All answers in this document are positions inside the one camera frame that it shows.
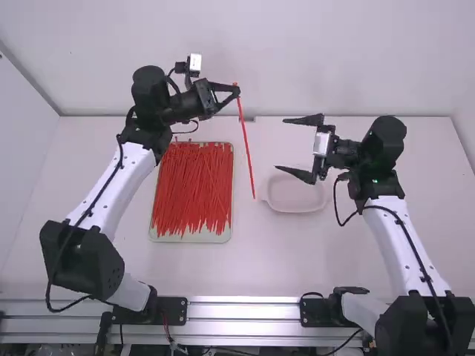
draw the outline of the red stick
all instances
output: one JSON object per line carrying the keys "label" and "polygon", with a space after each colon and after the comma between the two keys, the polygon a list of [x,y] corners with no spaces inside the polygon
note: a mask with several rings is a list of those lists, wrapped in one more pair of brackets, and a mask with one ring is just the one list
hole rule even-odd
{"label": "red stick", "polygon": [[240,125],[243,128],[244,145],[246,146],[246,155],[247,155],[247,165],[249,167],[249,178],[251,179],[252,197],[255,199],[254,175],[252,174],[251,154],[249,152],[249,144],[247,143],[246,125],[244,124],[244,114],[243,114],[243,107],[240,104],[240,96],[237,97],[236,101],[237,101],[237,108],[239,109]]}

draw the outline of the wire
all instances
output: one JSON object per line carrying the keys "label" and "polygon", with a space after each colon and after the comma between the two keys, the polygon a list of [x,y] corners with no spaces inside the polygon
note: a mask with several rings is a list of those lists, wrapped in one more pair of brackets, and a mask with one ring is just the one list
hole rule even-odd
{"label": "wire", "polygon": [[222,346],[216,346],[216,347],[212,347],[212,348],[216,349],[216,350],[231,352],[233,354],[243,355],[243,356],[258,356],[258,354],[253,354],[251,352],[228,349],[227,347],[222,347]]}
{"label": "wire", "polygon": [[105,181],[104,185],[100,189],[99,193],[97,193],[96,197],[92,201],[92,203],[89,205],[89,207],[82,213],[81,217],[77,220],[77,222],[71,227],[69,230],[68,235],[66,236],[64,242],[61,244],[61,247],[58,250],[58,256],[55,260],[55,263],[53,264],[53,269],[51,270],[51,277],[48,278],[47,285],[46,285],[46,292],[45,292],[45,302],[46,302],[46,307],[47,310],[49,310],[52,313],[61,313],[66,309],[72,308],[76,304],[81,303],[83,300],[86,299],[93,299],[92,295],[85,295],[84,297],[79,298],[78,300],[73,301],[72,303],[66,305],[63,308],[60,309],[55,309],[51,305],[51,300],[50,300],[50,294],[51,294],[51,286],[53,285],[54,277],[56,276],[57,269],[59,266],[59,263],[61,262],[62,255],[65,252],[66,247],[68,246],[69,240],[73,236],[73,233],[75,230],[78,228],[79,225],[84,221],[86,217],[92,216],[93,212],[92,209],[94,209],[94,206],[96,205],[97,201],[100,199],[102,194],[104,193],[105,189],[108,187],[108,185],[111,183],[112,179],[115,177],[119,169],[123,168],[122,161],[124,157],[124,150],[122,148],[122,144],[120,143],[120,135],[116,135],[117,139],[117,144],[119,145],[119,162],[117,163],[116,167],[112,171],[111,175],[109,178]]}
{"label": "wire", "polygon": [[307,293],[302,294],[302,296],[300,297],[300,301],[302,301],[304,297],[308,297],[309,295],[315,295],[317,297],[325,299],[325,297],[322,293],[318,293],[317,291],[308,291]]}
{"label": "wire", "polygon": [[[340,177],[338,177],[335,180],[335,184],[333,184],[333,203],[334,203],[334,206],[335,206],[335,215],[336,215],[336,219],[338,221],[338,224],[340,226],[345,226],[350,221],[350,219],[358,213],[358,211],[354,211],[353,213],[351,213],[351,215],[348,218],[346,218],[346,220],[343,221],[343,223],[340,222],[340,219],[338,217],[338,209],[336,207],[336,194],[335,194],[336,193],[336,185],[340,180],[341,180]],[[430,293],[432,294],[432,298],[434,299],[434,303],[436,304],[436,309],[437,309],[437,312],[439,313],[439,318],[442,322],[442,326],[444,328],[445,336],[447,338],[448,349],[451,351],[451,355],[453,355],[453,342],[452,342],[452,337],[451,337],[451,331],[448,328],[447,319],[445,318],[444,312],[442,310],[442,306],[440,305],[439,298],[437,297],[437,294],[436,294],[436,290],[433,287],[432,279],[430,278],[430,275],[428,274],[427,270],[425,269],[424,263],[422,262],[422,258],[419,256],[419,253],[417,252],[417,248],[414,245],[413,240],[410,238],[409,231],[407,231],[406,226],[404,225],[404,222],[402,221],[402,219],[399,217],[399,215],[397,213],[395,213],[394,211],[392,211],[389,208],[386,208],[385,206],[369,205],[369,206],[364,206],[362,208],[362,210],[367,210],[367,209],[378,209],[378,210],[386,211],[388,214],[391,214],[396,219],[396,224],[399,225],[401,227],[401,229],[403,230],[404,235],[406,236],[406,239],[409,242],[410,248],[413,251],[414,256],[416,257],[417,263],[419,264],[420,270],[421,270],[422,275],[424,277],[422,282],[427,283],[427,286],[429,287]]]}
{"label": "wire", "polygon": [[122,324],[119,324],[119,330],[120,330],[120,344],[124,346],[124,332],[122,330]]}
{"label": "wire", "polygon": [[197,120],[190,120],[190,122],[194,122],[195,125],[196,125],[196,127],[193,130],[172,132],[171,134],[172,135],[180,135],[180,134],[192,134],[192,133],[196,132],[198,130],[198,128],[200,127],[200,123]]}
{"label": "wire", "polygon": [[358,211],[354,211],[353,213],[351,213],[351,215],[347,217],[345,221],[343,222],[340,221],[340,216],[338,215],[338,208],[336,207],[336,185],[340,181],[341,179],[340,177],[338,177],[337,179],[335,179],[335,182],[333,183],[333,207],[335,208],[335,217],[336,217],[337,223],[340,226],[345,226],[351,220],[351,218],[354,217],[358,213]]}
{"label": "wire", "polygon": [[349,338],[347,338],[347,340],[342,343],[339,347],[333,349],[332,351],[330,352],[327,352],[326,354],[315,354],[315,356],[330,356],[330,355],[333,355],[335,354],[336,352],[340,351],[341,349],[343,349],[359,332],[362,332],[363,329],[360,328],[358,330],[356,330],[355,332],[353,332]]}
{"label": "wire", "polygon": [[165,330],[165,337],[168,343],[170,345],[174,342],[173,337],[170,335],[170,329],[168,328],[168,319],[166,318],[166,315],[163,311],[160,312],[162,315],[162,321],[163,321],[163,330]]}

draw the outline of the plastic container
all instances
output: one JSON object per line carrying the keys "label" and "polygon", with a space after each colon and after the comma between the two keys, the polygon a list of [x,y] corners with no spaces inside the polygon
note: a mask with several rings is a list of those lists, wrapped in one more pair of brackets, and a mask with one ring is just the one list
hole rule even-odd
{"label": "plastic container", "polygon": [[259,199],[282,213],[310,213],[322,210],[330,200],[328,184],[306,184],[293,175],[275,170],[259,189]]}

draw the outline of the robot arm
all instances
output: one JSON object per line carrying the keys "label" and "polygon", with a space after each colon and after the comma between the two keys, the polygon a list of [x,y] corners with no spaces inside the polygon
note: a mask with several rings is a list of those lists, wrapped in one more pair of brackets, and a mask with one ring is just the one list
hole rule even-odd
{"label": "robot arm", "polygon": [[[178,62],[175,71],[187,78],[199,74],[196,61]],[[63,222],[48,221],[40,231],[40,242],[48,275],[47,307],[52,285],[89,294],[89,297],[156,317],[157,291],[125,272],[125,264],[112,242],[119,221],[142,181],[160,163],[172,138],[170,125],[213,117],[237,98],[240,89],[198,79],[181,93],[178,86],[155,66],[134,73],[132,96],[125,127],[117,135],[118,149],[104,174],[83,201]],[[168,84],[176,91],[170,96]],[[229,92],[222,102],[216,92]]]}
{"label": "robot arm", "polygon": [[349,181],[356,204],[350,217],[362,214],[373,231],[398,296],[388,306],[366,289],[337,287],[328,298],[336,319],[360,325],[382,355],[464,355],[475,329],[475,306],[470,298],[452,294],[410,221],[394,170],[404,150],[405,125],[394,116],[381,116],[357,142],[337,136],[335,126],[324,125],[323,114],[284,122],[317,128],[313,167],[311,172],[276,168],[307,184],[325,179],[329,168],[347,170],[338,178]]}

